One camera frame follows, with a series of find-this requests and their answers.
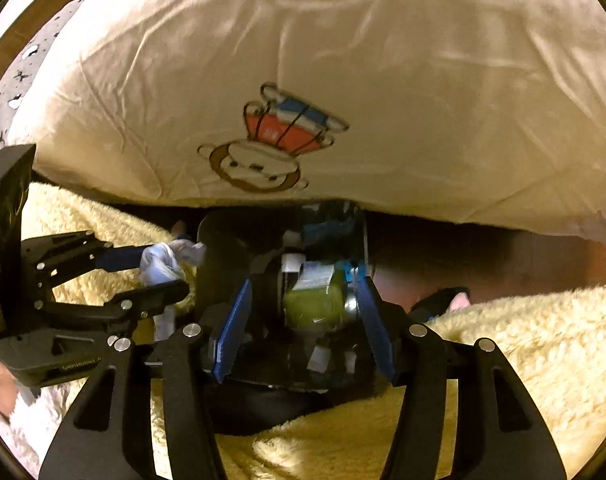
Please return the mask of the blue white wrapper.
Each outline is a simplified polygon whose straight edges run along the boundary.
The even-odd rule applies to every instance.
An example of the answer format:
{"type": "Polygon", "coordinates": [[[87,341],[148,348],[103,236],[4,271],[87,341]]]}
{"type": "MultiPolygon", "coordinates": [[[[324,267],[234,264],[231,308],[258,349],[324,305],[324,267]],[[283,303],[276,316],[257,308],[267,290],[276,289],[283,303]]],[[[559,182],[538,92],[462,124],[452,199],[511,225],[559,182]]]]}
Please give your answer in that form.
{"type": "Polygon", "coordinates": [[[176,330],[177,315],[188,312],[195,304],[197,269],[202,266],[207,247],[179,238],[144,249],[140,258],[140,283],[144,286],[182,281],[189,285],[188,295],[154,315],[154,340],[169,338],[176,330]]]}

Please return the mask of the dark green box carton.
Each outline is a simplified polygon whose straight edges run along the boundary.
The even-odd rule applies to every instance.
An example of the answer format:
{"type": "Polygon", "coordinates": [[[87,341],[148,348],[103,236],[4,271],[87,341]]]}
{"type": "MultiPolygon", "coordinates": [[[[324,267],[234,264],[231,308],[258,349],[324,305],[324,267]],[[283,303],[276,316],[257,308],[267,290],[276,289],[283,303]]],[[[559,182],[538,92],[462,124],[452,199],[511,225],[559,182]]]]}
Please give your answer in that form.
{"type": "Polygon", "coordinates": [[[333,332],[359,318],[351,268],[344,261],[305,262],[282,296],[286,324],[299,332],[333,332]]]}

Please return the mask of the grey patterned pillow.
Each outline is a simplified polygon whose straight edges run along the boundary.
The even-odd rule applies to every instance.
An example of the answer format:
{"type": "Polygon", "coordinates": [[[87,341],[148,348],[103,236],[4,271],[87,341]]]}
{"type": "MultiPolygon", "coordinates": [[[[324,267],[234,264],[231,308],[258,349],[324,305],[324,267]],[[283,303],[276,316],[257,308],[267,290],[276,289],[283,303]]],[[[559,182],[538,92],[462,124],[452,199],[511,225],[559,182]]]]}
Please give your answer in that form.
{"type": "Polygon", "coordinates": [[[0,148],[6,145],[12,120],[26,92],[31,88],[47,53],[61,29],[76,14],[83,1],[72,0],[60,9],[35,33],[0,77],[0,148]]]}

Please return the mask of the cream cartoon print blanket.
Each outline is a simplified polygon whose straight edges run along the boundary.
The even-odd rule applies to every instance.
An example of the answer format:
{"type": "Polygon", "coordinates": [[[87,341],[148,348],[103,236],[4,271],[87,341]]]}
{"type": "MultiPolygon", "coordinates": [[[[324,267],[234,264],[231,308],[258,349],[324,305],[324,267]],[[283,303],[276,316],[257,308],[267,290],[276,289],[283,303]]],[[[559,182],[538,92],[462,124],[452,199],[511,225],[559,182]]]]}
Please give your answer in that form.
{"type": "Polygon", "coordinates": [[[75,190],[606,243],[598,0],[83,0],[26,82],[0,145],[75,190]]]}

